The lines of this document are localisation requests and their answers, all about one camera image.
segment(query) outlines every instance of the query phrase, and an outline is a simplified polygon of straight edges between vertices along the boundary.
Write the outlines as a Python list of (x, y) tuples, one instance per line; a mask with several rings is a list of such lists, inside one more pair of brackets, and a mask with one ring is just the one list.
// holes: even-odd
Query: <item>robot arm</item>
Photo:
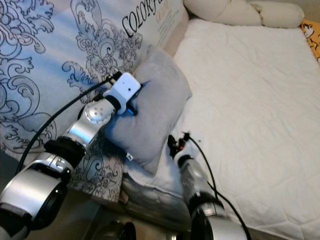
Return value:
[(103, 98), (88, 103), (79, 119), (45, 152), (17, 174), (0, 196), (0, 240), (21, 240), (30, 230), (47, 227), (55, 219), (66, 195), (71, 173), (85, 156), (99, 130), (126, 110), (140, 84), (122, 74)]
[(183, 199), (191, 216), (190, 240), (249, 240), (242, 226), (227, 218), (222, 202), (215, 198), (207, 175), (195, 160), (189, 134), (178, 143), (169, 136), (168, 146), (180, 169)]

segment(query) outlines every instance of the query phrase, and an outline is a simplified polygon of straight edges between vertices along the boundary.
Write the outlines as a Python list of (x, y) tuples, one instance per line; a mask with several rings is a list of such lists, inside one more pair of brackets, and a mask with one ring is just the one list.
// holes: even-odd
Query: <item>black cable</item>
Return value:
[(240, 214), (238, 213), (238, 211), (236, 210), (236, 208), (233, 206), (233, 204), (232, 204), (225, 196), (223, 196), (220, 192), (218, 192), (218, 190), (215, 189), (215, 188), (210, 184), (210, 182), (207, 182), (207, 183), (209, 184), (210, 188), (211, 188), (215, 193), (217, 193), (223, 200), (225, 200), (225, 201), (229, 204), (229, 206), (232, 208), (234, 214), (235, 214), (236, 217), (239, 219), (239, 221), (240, 221), (240, 223), (241, 223), (241, 225), (242, 225), (242, 228), (243, 228), (243, 230), (244, 230), (244, 232), (245, 232), (246, 238), (247, 238), (248, 240), (252, 240), (248, 227), (246, 226), (244, 220), (242, 219), (242, 217), (240, 216)]
[[(204, 154), (204, 152), (202, 151), (201, 147), (198, 145), (198, 143), (189, 135), (189, 139), (196, 145), (196, 147), (199, 149), (200, 153), (202, 154), (203, 158), (204, 158), (204, 161), (206, 163), (206, 166), (208, 167), (209, 169), (209, 172), (210, 172), (210, 176), (211, 176), (211, 179), (212, 179), (212, 184), (213, 184), (213, 187), (214, 189), (217, 189), (217, 186), (216, 186), (216, 181), (215, 181), (215, 178), (214, 178), (214, 174), (212, 173), (212, 170), (211, 170), (211, 167), (209, 165), (209, 162), (206, 158), (206, 155)], [(215, 194), (215, 198), (217, 200), (219, 200), (218, 198), (218, 194), (216, 191), (214, 191), (214, 194)]]
[(63, 111), (65, 111), (67, 108), (69, 108), (71, 105), (73, 105), (75, 102), (77, 102), (78, 100), (80, 100), (81, 98), (83, 98), (85, 95), (87, 95), (88, 93), (90, 93), (91, 91), (99, 88), (100, 86), (110, 82), (112, 79), (112, 76), (107, 76), (105, 80), (103, 80), (102, 82), (90, 87), (88, 90), (84, 91), (83, 93), (81, 93), (79, 96), (77, 96), (76, 98), (74, 98), (72, 101), (70, 101), (69, 103), (67, 103), (66, 105), (64, 105), (62, 108), (60, 108), (55, 114), (53, 114), (43, 125), (42, 127), (35, 133), (35, 135), (33, 136), (33, 138), (31, 139), (31, 141), (29, 142), (29, 144), (26, 146), (21, 159), (19, 161), (18, 166), (16, 167), (16, 171), (15, 171), (15, 175), (17, 175), (23, 168), (27, 154), (29, 153), (30, 149), (32, 148), (33, 144), (36, 142), (36, 140), (38, 139), (38, 137), (41, 135), (41, 133), (43, 132), (43, 130), (46, 129), (46, 127), (49, 126), (49, 124), (57, 117), (59, 116)]

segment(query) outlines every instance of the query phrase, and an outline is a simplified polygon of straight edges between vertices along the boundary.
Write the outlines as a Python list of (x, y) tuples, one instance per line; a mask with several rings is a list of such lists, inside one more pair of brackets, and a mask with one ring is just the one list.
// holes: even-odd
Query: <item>white mattress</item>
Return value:
[[(175, 133), (202, 140), (218, 189), (247, 225), (320, 239), (320, 68), (301, 30), (194, 19), (174, 59), (193, 92)], [(155, 177), (134, 164), (125, 170), (181, 194), (164, 156)]]

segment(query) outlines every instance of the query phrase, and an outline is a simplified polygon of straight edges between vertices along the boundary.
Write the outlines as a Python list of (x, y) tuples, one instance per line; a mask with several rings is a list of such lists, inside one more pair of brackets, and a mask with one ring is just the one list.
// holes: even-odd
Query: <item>bed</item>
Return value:
[[(192, 19), (174, 60), (193, 96), (173, 135), (201, 140), (218, 189), (250, 228), (319, 239), (320, 67), (303, 32)], [(129, 211), (188, 226), (166, 148), (155, 177), (129, 161), (124, 172)]]

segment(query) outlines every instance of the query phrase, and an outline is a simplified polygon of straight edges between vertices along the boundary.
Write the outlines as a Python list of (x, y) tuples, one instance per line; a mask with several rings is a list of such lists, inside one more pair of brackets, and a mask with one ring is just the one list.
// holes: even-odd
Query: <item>gray pillow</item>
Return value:
[(138, 114), (126, 111), (115, 116), (107, 124), (105, 136), (155, 175), (163, 146), (192, 93), (173, 59), (155, 46), (148, 48), (134, 76), (143, 86), (131, 101)]

